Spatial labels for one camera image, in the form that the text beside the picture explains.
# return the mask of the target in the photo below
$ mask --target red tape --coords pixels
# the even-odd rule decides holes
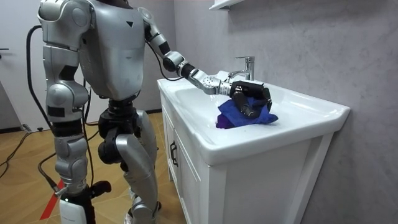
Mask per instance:
[[[63,182],[60,180],[58,183],[58,189],[63,188]],[[42,216],[40,217],[40,220],[50,218],[52,210],[54,210],[55,204],[57,203],[58,198],[55,196],[55,194],[52,194],[47,206],[45,207]]]

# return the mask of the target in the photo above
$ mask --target silver robot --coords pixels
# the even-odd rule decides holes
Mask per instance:
[[[269,91],[262,85],[222,82],[190,65],[170,49],[154,16],[143,7],[131,7],[127,0],[42,0],[38,17],[46,43],[46,109],[55,135],[55,169],[64,183],[57,192],[63,224],[95,223],[91,199],[110,190],[103,182],[92,187],[86,183],[88,143],[81,108],[88,92],[74,79],[79,65],[93,91],[109,99],[109,108],[98,121],[104,139],[98,153],[104,163],[120,164],[136,195],[125,223],[156,223],[160,209],[154,129],[146,112],[132,104],[142,86],[146,42],[168,71],[177,72],[208,95],[230,96],[247,117],[256,118],[259,112],[248,105],[246,97],[271,107]]]

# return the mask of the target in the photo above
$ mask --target white shelf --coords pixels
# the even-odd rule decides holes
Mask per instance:
[[[210,10],[217,10],[217,9],[229,9],[230,6],[233,4],[239,3],[244,0],[215,0],[214,5],[212,5],[209,9]]]

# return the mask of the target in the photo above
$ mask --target blue rag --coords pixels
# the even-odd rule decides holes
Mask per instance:
[[[253,106],[258,100],[253,97],[248,98],[250,106]],[[240,127],[249,124],[269,124],[278,120],[278,117],[274,114],[270,114],[266,106],[262,107],[261,114],[256,119],[249,119],[243,115],[235,106],[233,100],[228,100],[218,107],[221,114],[217,117],[217,128],[233,128]]]

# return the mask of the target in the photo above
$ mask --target chrome faucet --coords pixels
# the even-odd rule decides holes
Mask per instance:
[[[230,79],[236,77],[237,75],[244,76],[245,80],[254,80],[254,56],[245,56],[245,57],[236,57],[236,58],[244,58],[245,61],[245,70],[231,72],[228,74],[228,78],[226,79],[229,82]]]

